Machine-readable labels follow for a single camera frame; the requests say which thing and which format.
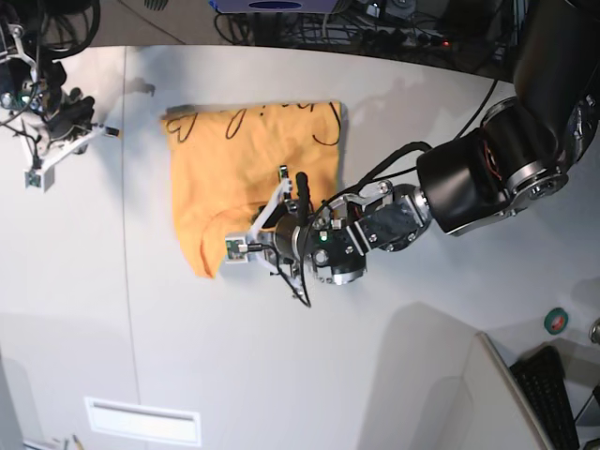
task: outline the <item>floor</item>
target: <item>floor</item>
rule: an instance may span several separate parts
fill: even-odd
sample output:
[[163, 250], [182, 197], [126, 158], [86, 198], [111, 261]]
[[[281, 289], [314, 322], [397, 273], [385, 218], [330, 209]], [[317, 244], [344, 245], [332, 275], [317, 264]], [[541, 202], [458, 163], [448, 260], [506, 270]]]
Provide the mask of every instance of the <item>floor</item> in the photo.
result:
[[93, 46], [226, 43], [215, 31], [215, 11], [207, 0], [171, 0], [162, 11], [147, 9], [143, 0], [101, 3], [102, 20]]

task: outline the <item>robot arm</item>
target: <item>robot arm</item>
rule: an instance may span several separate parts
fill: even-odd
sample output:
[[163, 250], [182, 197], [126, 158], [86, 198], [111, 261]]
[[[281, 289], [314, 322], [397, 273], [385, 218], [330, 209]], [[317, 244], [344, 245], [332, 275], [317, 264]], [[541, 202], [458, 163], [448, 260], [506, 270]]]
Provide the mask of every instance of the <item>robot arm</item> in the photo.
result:
[[[62, 50], [45, 44], [44, 30], [53, 18], [87, 9], [93, 17], [83, 41]], [[27, 187], [46, 191], [56, 164], [83, 153], [96, 136], [119, 134], [92, 122], [93, 98], [62, 88], [67, 74], [59, 60], [84, 50], [99, 20], [99, 0], [0, 0], [0, 107], [8, 111], [0, 126], [21, 136]]]
[[[298, 200], [281, 198], [285, 207], [266, 220], [275, 229], [256, 238], [228, 236], [228, 261], [269, 261], [288, 284], [302, 284], [294, 295], [310, 306], [305, 265], [320, 281], [346, 284], [366, 273], [369, 251], [402, 250], [432, 220], [445, 233], [461, 235], [563, 188], [598, 125], [600, 7], [595, 0], [538, 0], [526, 33], [515, 72], [517, 97], [492, 106], [478, 129], [433, 149], [406, 145], [314, 214], [304, 206], [308, 182], [299, 174]], [[375, 178], [412, 150], [424, 152], [416, 164], [420, 187]], [[369, 184], [375, 190], [359, 195]], [[289, 275], [281, 263], [290, 266]]]

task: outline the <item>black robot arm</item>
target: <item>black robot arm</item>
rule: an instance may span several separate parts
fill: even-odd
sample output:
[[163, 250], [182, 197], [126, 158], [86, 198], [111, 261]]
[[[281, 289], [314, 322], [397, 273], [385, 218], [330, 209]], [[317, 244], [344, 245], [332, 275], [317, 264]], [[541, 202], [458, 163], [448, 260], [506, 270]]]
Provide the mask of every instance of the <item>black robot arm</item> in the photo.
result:
[[423, 194], [444, 232], [514, 216], [567, 183], [598, 124], [598, 17], [588, 1], [532, 5], [517, 96], [490, 108], [476, 131], [417, 160]]
[[[255, 222], [275, 224], [273, 231], [228, 236], [228, 260], [258, 259], [310, 306], [305, 266], [320, 281], [346, 284], [366, 273], [368, 252], [402, 250], [433, 220], [445, 233], [460, 235], [557, 192], [598, 126], [599, 17], [596, 0], [532, 1], [514, 76], [516, 97], [492, 106], [464, 137], [433, 149], [405, 145], [308, 217], [302, 174], [298, 203], [288, 194], [275, 219], [274, 213]], [[416, 164], [420, 187], [377, 177], [413, 150], [423, 152]], [[287, 169], [280, 174], [287, 176]], [[281, 263], [290, 266], [289, 275]]]

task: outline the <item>cable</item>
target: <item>cable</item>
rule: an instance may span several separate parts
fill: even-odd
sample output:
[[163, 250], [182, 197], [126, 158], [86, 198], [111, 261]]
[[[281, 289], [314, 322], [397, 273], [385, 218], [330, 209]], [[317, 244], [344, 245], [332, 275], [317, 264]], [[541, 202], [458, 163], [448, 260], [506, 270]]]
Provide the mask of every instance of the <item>cable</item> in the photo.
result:
[[281, 269], [281, 265], [279, 264], [280, 263], [280, 259], [281, 259], [281, 255], [279, 255], [278, 250], [274, 246], [271, 246], [269, 244], [259, 244], [259, 245], [256, 246], [256, 249], [253, 248], [252, 250], [250, 250], [250, 248], [249, 248], [250, 246], [248, 246], [248, 251], [262, 251], [262, 250], [265, 250], [266, 248], [268, 248], [273, 253], [275, 253], [275, 266], [277, 268], [277, 273], [283, 278], [283, 280], [285, 281], [285, 283], [290, 287], [290, 289], [292, 290], [293, 295], [298, 300], [300, 300], [300, 303], [302, 303], [307, 308], [311, 308], [310, 300], [308, 300], [308, 298], [307, 298], [307, 301], [305, 302], [302, 299], [302, 296], [300, 295], [300, 293], [293, 286], [293, 284], [290, 281], [290, 279], [288, 278], [288, 276], [283, 273], [283, 270]]
[[[26, 133], [24, 131], [19, 131], [18, 129], [13, 128], [10, 125], [3, 125], [3, 127], [9, 129], [10, 131], [12, 131], [13, 133], [15, 133], [18, 136], [24, 136], [27, 139], [31, 139], [31, 141], [34, 144], [34, 148], [38, 147], [38, 141], [36, 141], [36, 138], [34, 138], [31, 134]], [[34, 155], [34, 152], [31, 150], [31, 148], [29, 149], [29, 153], [31, 153], [31, 156]]]
[[[225, 17], [227, 19], [229, 31], [230, 31], [230, 34], [232, 35], [231, 37], [225, 36], [225, 33], [223, 33], [223, 31], [218, 26], [218, 20], [221, 17]], [[215, 18], [213, 19], [213, 25], [215, 26], [215, 30], [217, 31], [218, 35], [223, 40], [226, 40], [230, 44], [232, 44], [232, 45], [250, 45], [250, 41], [248, 39], [249, 35], [250, 35], [249, 25], [247, 23], [241, 22], [241, 19], [242, 18], [238, 17], [237, 15], [223, 14], [223, 13], [218, 12], [217, 15], [215, 16]], [[237, 29], [239, 30], [240, 35], [242, 36], [241, 38], [238, 38], [238, 36], [233, 31], [234, 24], [235, 24], [235, 26], [237, 26]]]
[[[122, 0], [117, 0], [121, 5], [129, 8], [129, 6], [125, 5], [123, 3]], [[57, 51], [57, 50], [50, 50], [47, 49], [47, 56], [51, 59], [64, 59], [64, 58], [69, 58], [70, 56], [74, 56], [76, 54], [79, 54], [81, 52], [83, 52], [85, 49], [87, 49], [90, 44], [92, 43], [92, 40], [94, 40], [94, 38], [96, 37], [96, 34], [98, 33], [98, 29], [100, 28], [100, 0], [92, 0], [92, 24], [90, 26], [89, 30], [87, 31], [87, 34], [85, 36], [85, 39], [80, 42], [78, 45], [68, 49], [68, 50], [63, 50], [63, 51]], [[73, 32], [74, 32], [74, 27], [72, 26], [72, 24], [70, 23], [69, 20], [66, 20], [67, 23], [69, 24], [69, 26], [71, 28], [73, 28]]]
[[13, 120], [15, 120], [17, 117], [19, 117], [21, 114], [23, 114], [25, 111], [27, 111], [29, 109], [29, 107], [31, 106], [31, 102], [34, 101], [34, 97], [38, 94], [39, 77], [40, 77], [40, 73], [39, 73], [39, 54], [40, 54], [40, 48], [41, 48], [41, 36], [42, 36], [42, 29], [43, 29], [43, 22], [44, 22], [43, 21], [44, 14], [45, 14], [45, 9], [43, 7], [43, 1], [42, 0], [37, 0], [37, 18], [38, 18], [37, 43], [36, 43], [36, 74], [37, 74], [37, 80], [31, 86], [32, 91], [31, 91], [31, 93], [29, 95], [29, 99], [27, 100], [27, 102], [25, 103], [25, 105], [20, 110], [18, 110], [14, 114], [12, 114], [7, 120], [0, 122], [0, 127], [5, 127], [9, 123], [11, 123]]
[[188, 45], [185, 41], [181, 40], [179, 37], [172, 35], [171, 33], [169, 33], [167, 30], [160, 28], [158, 25], [156, 25], [155, 23], [149, 21], [148, 19], [146, 19], [142, 14], [140, 14], [138, 11], [136, 11], [134, 8], [130, 7], [127, 3], [125, 3], [123, 0], [116, 0], [117, 3], [119, 5], [121, 5], [123, 8], [127, 9], [131, 14], [133, 14], [134, 16], [136, 16], [138, 19], [140, 19], [141, 21], [147, 23], [148, 25], [150, 25], [151, 27], [153, 27], [155, 30], [158, 30], [160, 33], [162, 33], [163, 35], [168, 36], [169, 38], [177, 41], [180, 44], [183, 45]]
[[398, 150], [396, 150], [394, 153], [392, 153], [392, 155], [390, 155], [389, 157], [384, 159], [381, 163], [379, 163], [377, 166], [375, 166], [375, 168], [372, 171], [370, 171], [369, 173], [367, 173], [367, 175], [363, 176], [363, 178], [361, 178], [358, 183], [341, 190], [336, 195], [331, 197], [329, 200], [323, 202], [321, 204], [321, 206], [317, 209], [317, 211], [315, 211], [315, 214], [312, 215], [312, 217], [308, 221], [308, 225], [306, 227], [307, 238], [304, 240], [304, 243], [302, 244], [302, 246], [300, 246], [300, 248], [298, 250], [299, 260], [300, 260], [300, 281], [302, 283], [302, 290], [304, 291], [305, 298], [309, 305], [311, 305], [311, 303], [310, 303], [310, 297], [308, 296], [307, 280], [306, 280], [306, 274], [305, 274], [305, 270], [304, 270], [304, 259], [307, 256], [308, 234], [312, 230], [315, 220], [321, 215], [321, 213], [324, 211], [325, 208], [330, 208], [329, 205], [332, 201], [334, 201], [335, 199], [338, 199], [339, 197], [341, 197], [344, 194], [356, 193], [356, 192], [359, 192], [364, 186], [366, 186], [370, 183], [375, 183], [377, 181], [386, 180], [389, 178], [393, 178], [395, 176], [400, 176], [400, 175], [403, 175], [406, 173], [411, 173], [411, 172], [415, 171], [416, 168], [413, 167], [413, 168], [410, 168], [410, 169], [402, 171], [402, 172], [392, 173], [385, 177], [374, 178], [375, 175], [381, 173], [382, 171], [387, 169], [392, 163], [407, 156], [408, 154], [410, 154], [414, 151], [426, 152], [430, 149], [431, 149], [431, 145], [429, 145], [426, 142], [410, 142], [410, 143], [407, 143], [406, 145], [403, 145]]
[[407, 169], [405, 171], [390, 173], [389, 175], [386, 175], [386, 176], [380, 176], [379, 178], [374, 178], [371, 180], [371, 183], [378, 183], [380, 181], [389, 180], [390, 178], [396, 178], [397, 176], [406, 175], [407, 173], [412, 173], [415, 171], [416, 171], [416, 167], [411, 167], [410, 169]]
[[494, 90], [496, 89], [497, 85], [498, 85], [498, 80], [494, 80], [494, 82], [489, 87], [489, 91], [487, 91], [487, 94], [486, 94], [484, 100], [481, 102], [481, 105], [479, 105], [479, 108], [477, 108], [477, 111], [475, 112], [475, 114], [472, 115], [471, 119], [469, 119], [469, 122], [467, 122], [467, 124], [457, 134], [457, 136], [454, 138], [454, 140], [460, 139], [462, 137], [462, 135], [465, 134], [465, 131], [467, 131], [467, 129], [469, 129], [469, 127], [471, 126], [471, 124], [479, 116], [479, 114], [481, 113], [481, 111], [484, 110], [484, 108], [486, 107], [486, 105], [489, 102], [489, 99], [491, 98], [492, 94], [494, 93]]

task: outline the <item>white tabletop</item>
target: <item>white tabletop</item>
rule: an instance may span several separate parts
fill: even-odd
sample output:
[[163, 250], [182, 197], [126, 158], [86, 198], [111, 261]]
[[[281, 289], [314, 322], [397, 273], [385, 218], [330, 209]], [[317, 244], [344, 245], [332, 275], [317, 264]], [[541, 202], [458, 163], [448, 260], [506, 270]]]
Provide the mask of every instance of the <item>white tabletop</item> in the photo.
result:
[[[404, 143], [452, 139], [491, 80], [324, 52], [125, 52], [125, 61], [122, 49], [67, 60], [69, 83], [124, 129], [121, 153], [96, 142], [39, 197], [23, 192], [18, 142], [3, 134], [14, 151], [0, 166], [0, 346], [27, 372], [46, 436], [76, 428], [97, 448], [112, 443], [87, 430], [87, 395], [198, 411], [210, 449], [411, 448], [429, 389], [462, 373], [475, 330], [511, 360], [551, 340], [543, 318], [562, 306], [571, 318], [562, 346], [596, 361], [585, 333], [600, 316], [597, 144], [569, 185], [532, 210], [460, 238], [433, 225], [403, 252], [370, 254], [368, 274], [352, 285], [309, 282], [308, 310], [260, 268], [192, 274], [174, 235], [159, 117], [182, 104], [341, 100], [349, 184]], [[501, 83], [490, 104], [513, 94]], [[35, 234], [40, 226], [55, 238]], [[75, 374], [51, 365], [64, 352], [77, 356]], [[588, 394], [570, 389], [575, 406]], [[71, 422], [49, 411], [63, 402]]]

